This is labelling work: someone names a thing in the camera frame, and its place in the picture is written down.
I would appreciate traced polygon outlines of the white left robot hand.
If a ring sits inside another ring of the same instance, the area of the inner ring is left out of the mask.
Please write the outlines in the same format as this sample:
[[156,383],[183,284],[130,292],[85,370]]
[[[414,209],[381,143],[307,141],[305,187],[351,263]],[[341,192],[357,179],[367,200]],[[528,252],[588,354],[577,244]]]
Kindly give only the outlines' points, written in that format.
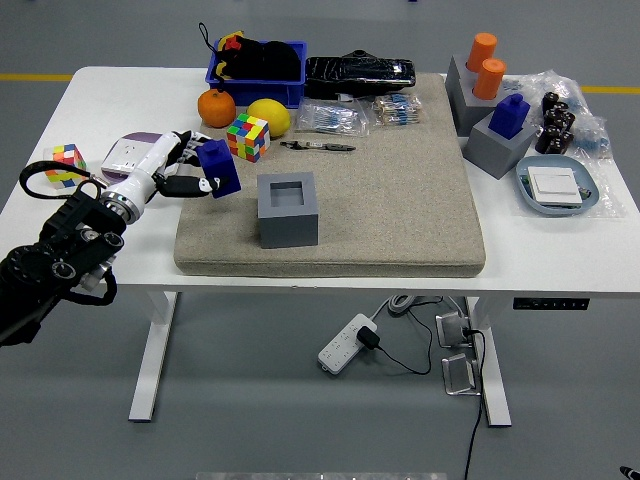
[[157,193],[164,197],[216,198],[241,189],[229,148],[199,132],[169,132],[142,147],[133,169],[108,187],[100,201],[132,224]]

